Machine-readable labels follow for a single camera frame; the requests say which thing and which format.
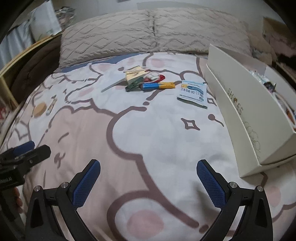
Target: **green clip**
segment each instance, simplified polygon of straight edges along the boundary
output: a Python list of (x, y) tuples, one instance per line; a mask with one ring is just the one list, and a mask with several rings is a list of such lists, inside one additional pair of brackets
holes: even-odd
[(143, 82), (144, 78), (140, 77), (137, 80), (135, 80), (134, 82), (132, 82), (130, 85), (128, 85), (126, 87), (126, 92), (130, 92), (133, 88), (138, 87), (142, 82)]

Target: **small box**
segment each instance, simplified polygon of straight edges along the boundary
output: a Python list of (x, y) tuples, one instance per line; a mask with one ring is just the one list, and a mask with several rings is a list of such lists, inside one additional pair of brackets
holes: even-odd
[(296, 132), (288, 116), (248, 69), (276, 83), (276, 91), (296, 110), (295, 91), (272, 68), (252, 57), (210, 46), (205, 79), (227, 125), (240, 177), (296, 156)]
[(136, 81), (138, 78), (143, 77), (147, 74), (147, 72), (145, 70), (139, 71), (141, 69), (142, 68), (140, 66), (136, 66), (134, 68), (129, 69), (129, 71), (135, 70), (135, 72), (126, 73), (126, 81), (127, 81), (128, 85), (130, 85), (132, 82)]

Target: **blue and white packet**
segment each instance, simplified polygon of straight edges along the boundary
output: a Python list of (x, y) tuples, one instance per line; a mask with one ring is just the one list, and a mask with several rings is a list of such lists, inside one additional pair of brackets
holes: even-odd
[(178, 98), (207, 107), (207, 84), (182, 80)]

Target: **bed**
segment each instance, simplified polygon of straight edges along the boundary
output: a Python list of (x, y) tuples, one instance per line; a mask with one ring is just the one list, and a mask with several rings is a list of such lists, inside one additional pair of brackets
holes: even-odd
[[(280, 240), (296, 213), (296, 162), (239, 178), (211, 90), (207, 109), (177, 99), (181, 80), (204, 81), (207, 59), (200, 54), (210, 43), (251, 55), (243, 25), (212, 9), (121, 12), (66, 29), (59, 69), (27, 98), (0, 149), (29, 140), (51, 148), (51, 157), (25, 177), (24, 210), (36, 185), (70, 181), (94, 158), (101, 174), (78, 213), (98, 240), (200, 240), (220, 211), (196, 175), (197, 162), (206, 159), (227, 181), (264, 187), (274, 240)], [(137, 65), (163, 74), (176, 88), (127, 93), (118, 84), (101, 93)]]

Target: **round wooden coaster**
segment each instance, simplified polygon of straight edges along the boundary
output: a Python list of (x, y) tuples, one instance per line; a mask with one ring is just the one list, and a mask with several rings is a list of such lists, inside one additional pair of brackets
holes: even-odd
[(47, 106), (44, 102), (37, 105), (33, 110), (34, 117), (37, 118), (42, 115), (46, 111), (46, 108)]

